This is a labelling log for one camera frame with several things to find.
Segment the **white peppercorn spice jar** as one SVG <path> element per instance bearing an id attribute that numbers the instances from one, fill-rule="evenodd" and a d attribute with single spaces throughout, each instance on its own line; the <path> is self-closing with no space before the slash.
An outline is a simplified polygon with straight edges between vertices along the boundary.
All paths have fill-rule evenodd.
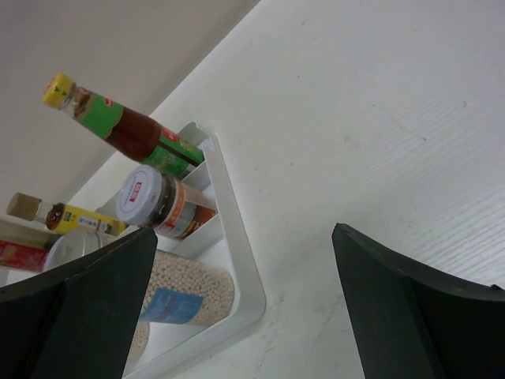
<path id="1" fill-rule="evenodd" d="M 182 367 L 230 336 L 238 285 L 230 249 L 208 227 L 183 242 L 143 231 L 153 257 L 150 280 L 123 376 L 156 378 Z"/>

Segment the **small gold cap oil bottle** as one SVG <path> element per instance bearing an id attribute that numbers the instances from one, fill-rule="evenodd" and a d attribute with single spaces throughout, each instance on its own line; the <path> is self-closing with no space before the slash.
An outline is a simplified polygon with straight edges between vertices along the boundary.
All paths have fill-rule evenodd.
<path id="1" fill-rule="evenodd" d="M 117 237 L 129 227 L 112 216 L 64 203 L 51 204 L 24 193 L 13 195 L 6 213 L 26 221 L 39 222 L 59 235 L 66 235 L 76 229 L 84 229 Z"/>

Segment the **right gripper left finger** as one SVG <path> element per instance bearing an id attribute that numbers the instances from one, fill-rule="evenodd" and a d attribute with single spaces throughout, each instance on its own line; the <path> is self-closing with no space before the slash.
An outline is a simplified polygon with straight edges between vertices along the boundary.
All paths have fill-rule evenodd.
<path id="1" fill-rule="evenodd" d="M 158 239 L 134 231 L 1 289 L 3 378 L 120 378 Z"/>

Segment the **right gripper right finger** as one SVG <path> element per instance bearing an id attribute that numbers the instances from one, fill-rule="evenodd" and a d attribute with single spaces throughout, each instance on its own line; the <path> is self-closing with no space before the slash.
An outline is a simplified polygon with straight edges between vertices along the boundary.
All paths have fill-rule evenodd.
<path id="1" fill-rule="evenodd" d="M 504 289 L 449 275 L 339 223 L 332 243 L 367 378 L 502 378 Z"/>

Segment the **yellow cap chili sauce bottle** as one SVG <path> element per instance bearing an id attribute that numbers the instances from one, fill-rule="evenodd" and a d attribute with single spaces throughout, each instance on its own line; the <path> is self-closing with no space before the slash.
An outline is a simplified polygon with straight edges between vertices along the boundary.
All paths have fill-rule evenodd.
<path id="1" fill-rule="evenodd" d="M 43 102 L 127 158 L 162 174 L 182 179 L 204 162 L 202 150 L 155 119 L 82 87 L 63 73 L 47 86 Z"/>

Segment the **white lid sauce jar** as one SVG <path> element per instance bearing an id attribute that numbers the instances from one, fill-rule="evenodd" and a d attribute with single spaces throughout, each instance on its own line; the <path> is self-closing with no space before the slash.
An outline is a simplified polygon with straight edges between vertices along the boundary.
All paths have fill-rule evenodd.
<path id="1" fill-rule="evenodd" d="M 188 238 L 218 214 L 211 198 L 148 165 L 129 174 L 115 208 L 128 225 L 150 228 L 175 241 Z"/>

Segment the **black cap soy sauce bottle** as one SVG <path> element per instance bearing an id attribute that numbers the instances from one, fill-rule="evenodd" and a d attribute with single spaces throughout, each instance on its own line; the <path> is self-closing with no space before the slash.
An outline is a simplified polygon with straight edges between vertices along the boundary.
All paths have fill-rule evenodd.
<path id="1" fill-rule="evenodd" d="M 59 236 L 1 220 L 1 266 L 42 272 Z"/>

